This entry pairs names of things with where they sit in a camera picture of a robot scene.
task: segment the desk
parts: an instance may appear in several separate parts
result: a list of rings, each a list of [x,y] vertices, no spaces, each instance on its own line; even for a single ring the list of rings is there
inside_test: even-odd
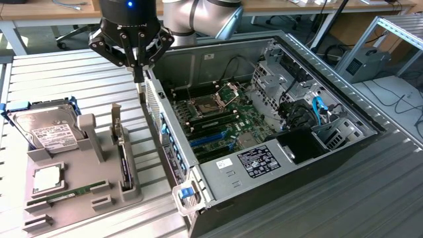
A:
[[[4,5],[4,3],[0,3],[0,13],[1,13],[1,10],[2,10],[2,5]]]
[[[408,0],[400,0],[403,4],[403,11],[407,13],[409,8],[415,5]],[[285,0],[245,0],[244,16],[252,16],[252,23],[257,16],[270,15],[296,15],[296,14],[317,14],[321,6],[308,3],[304,6],[297,6]],[[340,1],[334,4],[328,4],[324,7],[322,13],[328,16],[317,32],[312,46],[317,43],[322,32],[333,18]],[[368,11],[391,11],[391,5],[366,5],[360,0],[349,0],[342,12],[368,12]],[[162,3],[157,0],[157,16],[162,15]],[[82,11],[60,7],[52,3],[50,0],[29,0],[26,4],[10,5],[5,4],[0,13],[2,21],[0,21],[0,29],[8,42],[12,45],[16,55],[26,55],[25,45],[21,42],[20,35],[16,31],[17,27],[30,26],[56,26],[56,25],[78,25],[96,24],[100,22],[100,12],[93,11],[92,7],[82,6]]]

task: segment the metal table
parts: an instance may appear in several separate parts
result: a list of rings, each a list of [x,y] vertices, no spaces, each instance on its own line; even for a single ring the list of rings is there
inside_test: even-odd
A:
[[[141,237],[185,238],[186,228],[169,195],[170,187],[145,127],[130,73],[90,50],[14,57],[13,63],[0,67],[0,75],[1,71],[2,103],[58,99],[72,94],[81,113],[96,116],[96,131],[108,129],[110,103],[118,103],[124,126],[129,130],[142,202],[40,237],[76,237],[81,234],[130,237],[142,234]],[[0,237],[18,238],[25,237],[20,226],[26,143],[8,124],[0,128]]]
[[[322,61],[306,48],[298,51],[310,64],[321,67]],[[109,103],[118,102],[124,124],[130,131],[144,201],[40,237],[186,237],[149,134],[142,130],[145,124],[134,102],[136,89],[126,71],[90,50],[20,56],[6,65],[4,85],[2,102],[53,99],[72,93],[78,98],[82,113],[96,114],[97,131],[109,124]],[[387,115],[374,111],[376,108],[370,104],[366,110],[383,120]],[[408,139],[407,132],[397,129],[395,121],[383,124],[388,128],[385,135],[337,170],[204,237],[420,236],[423,151]],[[5,124],[0,144],[4,148],[0,150],[0,237],[14,238],[24,237],[20,230],[22,192],[18,188],[24,183],[26,157],[12,132]]]
[[[412,46],[415,46],[419,49],[417,53],[408,60],[401,69],[397,71],[397,76],[403,74],[409,65],[416,61],[416,59],[423,54],[423,14],[416,13],[411,15],[377,16],[374,17],[366,30],[364,31],[362,36],[360,37],[354,47],[345,56],[345,60],[337,66],[337,72],[342,72],[348,67],[358,49],[364,46],[365,41],[369,35],[372,34],[376,26],[381,26],[385,30],[389,31],[391,34],[395,34],[397,37],[400,37],[404,41],[407,41]]]

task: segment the gray plastic holder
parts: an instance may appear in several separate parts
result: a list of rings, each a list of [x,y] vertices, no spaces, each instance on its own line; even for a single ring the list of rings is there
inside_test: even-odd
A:
[[[94,211],[105,209],[110,206],[113,206],[113,199],[109,194],[90,200],[90,207]]]
[[[94,116],[93,114],[78,115],[76,118],[77,128],[85,132],[86,139],[76,141],[80,151],[93,149],[98,162],[104,162],[102,149],[98,142],[98,138],[94,133]],[[30,150],[26,152],[33,162],[52,159],[53,155],[46,151],[45,148]]]
[[[21,229],[30,233],[32,231],[49,227],[52,223],[53,219],[46,214],[42,214],[34,218],[25,220],[24,227]]]
[[[112,188],[112,185],[110,185],[110,183],[108,182],[108,179],[104,180],[104,181],[105,181],[105,184],[98,185],[98,186],[96,186],[96,187],[92,187],[92,188],[89,189],[89,191],[92,192],[92,194],[104,192],[104,191],[106,191],[106,190],[109,190],[109,189]]]

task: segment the office chair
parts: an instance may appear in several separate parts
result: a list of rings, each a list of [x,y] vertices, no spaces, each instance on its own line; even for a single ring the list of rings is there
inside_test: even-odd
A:
[[[89,32],[96,31],[98,29],[100,25],[98,24],[88,24],[82,27],[73,25],[72,27],[73,27],[73,30],[69,33],[66,33],[65,35],[56,38],[57,47],[61,50],[68,49],[65,42],[62,42],[64,40],[69,39],[72,36],[76,36],[77,34],[85,32],[85,31],[89,31]]]

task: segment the white sticker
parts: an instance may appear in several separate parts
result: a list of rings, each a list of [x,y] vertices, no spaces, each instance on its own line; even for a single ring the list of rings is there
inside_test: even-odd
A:
[[[209,126],[212,126],[212,125],[217,125],[218,124],[218,122],[217,121],[214,121],[213,123],[209,123],[209,124],[206,124],[206,125],[202,125],[201,126],[201,128],[205,128],[205,127],[209,127]]]
[[[217,168],[221,170],[224,167],[228,167],[232,165],[232,161],[229,158],[220,160],[216,162]]]
[[[76,144],[76,138],[68,124],[61,124],[32,130],[46,150],[58,149]]]
[[[213,59],[213,54],[204,55],[204,59],[205,59],[205,60]]]

